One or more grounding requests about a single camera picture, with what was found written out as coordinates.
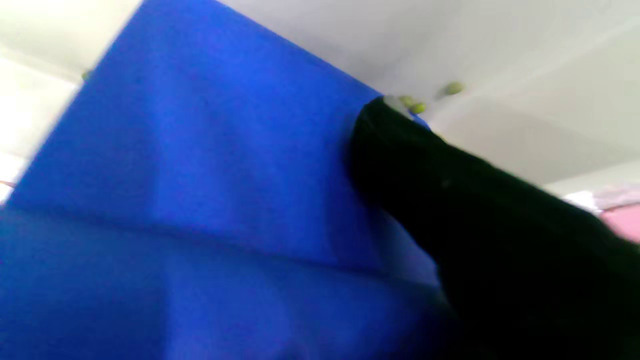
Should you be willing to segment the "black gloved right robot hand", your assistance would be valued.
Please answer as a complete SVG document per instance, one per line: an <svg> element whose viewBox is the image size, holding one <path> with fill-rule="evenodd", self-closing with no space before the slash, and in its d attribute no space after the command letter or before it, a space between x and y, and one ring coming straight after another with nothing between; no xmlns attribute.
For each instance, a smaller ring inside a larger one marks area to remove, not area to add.
<svg viewBox="0 0 640 360"><path fill-rule="evenodd" d="M639 245L587 210L415 121L402 100L362 107L355 187L434 261L461 323L450 360L637 360Z"/></svg>

